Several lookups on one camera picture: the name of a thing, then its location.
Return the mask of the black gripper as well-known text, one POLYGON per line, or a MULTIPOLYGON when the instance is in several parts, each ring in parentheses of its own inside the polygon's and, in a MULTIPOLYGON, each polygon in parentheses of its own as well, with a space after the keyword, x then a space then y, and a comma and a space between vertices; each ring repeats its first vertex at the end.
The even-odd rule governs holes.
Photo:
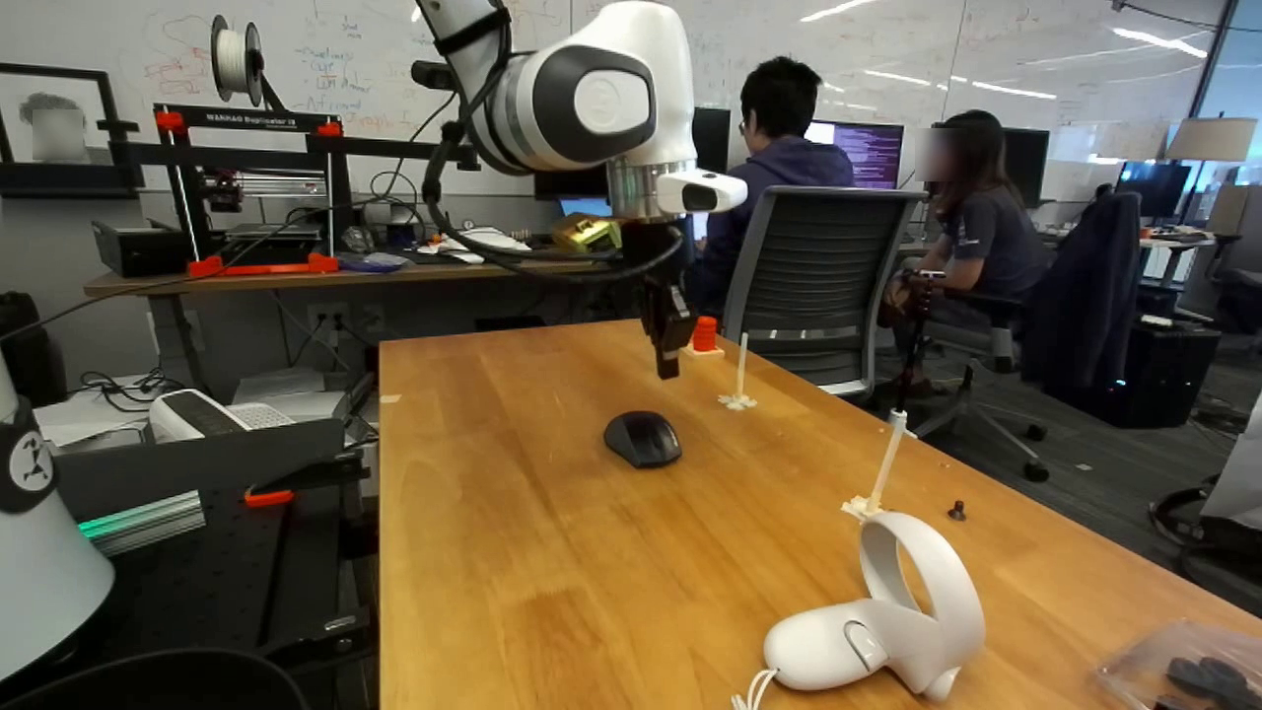
POLYGON ((679 219, 627 219, 624 257, 635 269, 635 317, 653 347, 657 380, 679 380, 681 347, 692 331, 692 309, 681 286, 681 223, 679 219))

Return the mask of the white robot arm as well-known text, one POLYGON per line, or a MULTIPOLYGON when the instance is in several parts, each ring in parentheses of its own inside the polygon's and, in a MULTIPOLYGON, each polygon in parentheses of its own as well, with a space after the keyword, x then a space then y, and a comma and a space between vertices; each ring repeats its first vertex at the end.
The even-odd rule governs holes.
POLYGON ((541 48, 512 48, 503 0, 414 0, 440 56, 456 127, 435 148, 424 207, 440 213, 440 163, 462 139, 500 175, 604 168, 612 218, 642 247, 619 278, 642 284, 642 331, 663 380, 692 335, 692 309, 666 264, 681 252, 679 219, 729 213, 748 184, 698 165, 692 59, 684 23, 657 0, 608 0, 578 31, 541 48))

